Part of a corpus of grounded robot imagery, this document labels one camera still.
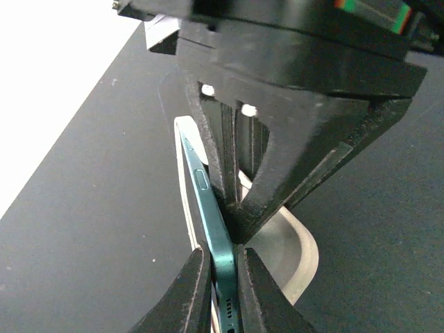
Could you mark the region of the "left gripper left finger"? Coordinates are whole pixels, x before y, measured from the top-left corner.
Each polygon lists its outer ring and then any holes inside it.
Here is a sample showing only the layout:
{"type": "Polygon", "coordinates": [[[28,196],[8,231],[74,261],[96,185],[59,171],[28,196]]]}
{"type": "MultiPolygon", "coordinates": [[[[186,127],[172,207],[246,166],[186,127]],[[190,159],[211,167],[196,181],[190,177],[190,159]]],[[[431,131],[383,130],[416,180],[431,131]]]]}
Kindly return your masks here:
{"type": "Polygon", "coordinates": [[[197,245],[160,301],[131,332],[210,332],[211,256],[205,242],[197,245]]]}

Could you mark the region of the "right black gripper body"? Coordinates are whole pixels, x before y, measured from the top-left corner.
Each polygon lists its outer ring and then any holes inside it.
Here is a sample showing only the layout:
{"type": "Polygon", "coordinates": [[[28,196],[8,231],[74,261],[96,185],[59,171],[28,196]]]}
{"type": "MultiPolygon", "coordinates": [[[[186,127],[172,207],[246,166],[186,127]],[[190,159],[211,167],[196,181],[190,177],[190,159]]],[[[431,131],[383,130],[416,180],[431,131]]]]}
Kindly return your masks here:
{"type": "Polygon", "coordinates": [[[443,54],[442,1],[118,1],[139,21],[180,20],[177,52],[196,47],[225,73],[324,94],[408,98],[443,54]]]}

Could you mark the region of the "beige cased phone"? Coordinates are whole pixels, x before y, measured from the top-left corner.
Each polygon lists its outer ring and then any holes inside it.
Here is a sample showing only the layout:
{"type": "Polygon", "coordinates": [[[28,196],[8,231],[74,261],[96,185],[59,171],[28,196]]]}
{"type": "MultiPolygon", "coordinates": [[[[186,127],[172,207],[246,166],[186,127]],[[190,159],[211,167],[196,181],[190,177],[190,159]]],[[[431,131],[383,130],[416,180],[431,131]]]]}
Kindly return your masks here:
{"type": "MultiPolygon", "coordinates": [[[[189,207],[189,195],[194,190],[186,184],[187,165],[183,160],[181,134],[190,141],[203,164],[207,164],[207,156],[193,118],[176,117],[173,128],[182,208],[191,247],[195,248],[205,235],[200,221],[191,215],[189,207]]],[[[281,207],[247,246],[256,250],[287,300],[294,305],[318,268],[318,246],[311,232],[287,208],[281,207]]]]}

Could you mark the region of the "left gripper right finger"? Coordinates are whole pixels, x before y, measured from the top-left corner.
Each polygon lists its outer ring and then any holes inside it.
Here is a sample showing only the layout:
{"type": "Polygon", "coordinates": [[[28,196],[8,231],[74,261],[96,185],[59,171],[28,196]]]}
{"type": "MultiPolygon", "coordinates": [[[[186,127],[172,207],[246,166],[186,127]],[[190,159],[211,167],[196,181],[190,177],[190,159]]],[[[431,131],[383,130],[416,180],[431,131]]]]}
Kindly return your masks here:
{"type": "Polygon", "coordinates": [[[238,291],[243,332],[315,332],[287,300],[253,248],[238,247],[238,291]]]}

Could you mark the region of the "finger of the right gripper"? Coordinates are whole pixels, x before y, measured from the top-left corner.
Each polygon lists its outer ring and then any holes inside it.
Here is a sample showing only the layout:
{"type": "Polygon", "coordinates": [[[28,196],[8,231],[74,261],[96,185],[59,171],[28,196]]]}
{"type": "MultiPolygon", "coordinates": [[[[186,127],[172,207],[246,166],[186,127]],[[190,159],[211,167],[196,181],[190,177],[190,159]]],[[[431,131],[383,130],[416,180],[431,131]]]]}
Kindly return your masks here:
{"type": "Polygon", "coordinates": [[[413,97],[411,80],[392,74],[310,74],[290,85],[235,76],[229,84],[269,132],[253,186],[232,213],[237,244],[392,126],[413,97]]]}
{"type": "Polygon", "coordinates": [[[190,73],[185,74],[185,80],[187,98],[203,141],[216,198],[222,207],[235,208],[239,203],[236,111],[213,96],[202,93],[203,84],[190,73]]]}

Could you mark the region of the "teal phone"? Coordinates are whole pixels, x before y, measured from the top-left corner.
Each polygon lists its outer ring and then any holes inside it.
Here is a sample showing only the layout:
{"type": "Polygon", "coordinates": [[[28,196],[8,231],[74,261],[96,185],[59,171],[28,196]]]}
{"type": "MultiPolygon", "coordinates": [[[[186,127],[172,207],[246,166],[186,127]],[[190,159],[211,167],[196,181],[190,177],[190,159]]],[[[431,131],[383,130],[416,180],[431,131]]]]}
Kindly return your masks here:
{"type": "Polygon", "coordinates": [[[180,134],[180,141],[211,253],[220,331],[240,332],[237,265],[232,242],[203,163],[184,134],[180,134]]]}

